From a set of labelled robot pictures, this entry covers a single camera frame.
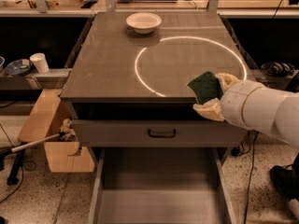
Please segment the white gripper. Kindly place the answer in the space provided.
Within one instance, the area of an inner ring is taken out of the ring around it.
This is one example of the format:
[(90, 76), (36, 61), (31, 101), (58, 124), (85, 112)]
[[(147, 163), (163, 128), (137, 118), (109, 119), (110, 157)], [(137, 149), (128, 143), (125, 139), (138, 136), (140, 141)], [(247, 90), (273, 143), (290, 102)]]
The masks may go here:
[(263, 88), (263, 84), (250, 80), (241, 80), (228, 73), (215, 75), (225, 91), (221, 100), (214, 98), (203, 105), (194, 104), (193, 109), (203, 118), (214, 121), (227, 121), (231, 125), (247, 129), (243, 116), (243, 109), (249, 96), (256, 90)]

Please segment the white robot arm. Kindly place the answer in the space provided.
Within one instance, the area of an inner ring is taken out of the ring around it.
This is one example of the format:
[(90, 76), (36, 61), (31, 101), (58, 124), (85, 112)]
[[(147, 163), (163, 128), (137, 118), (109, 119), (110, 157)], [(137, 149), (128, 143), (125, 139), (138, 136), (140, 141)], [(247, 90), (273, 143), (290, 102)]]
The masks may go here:
[(188, 83), (193, 109), (203, 118), (227, 121), (299, 147), (299, 94), (270, 89), (231, 74), (205, 72)]

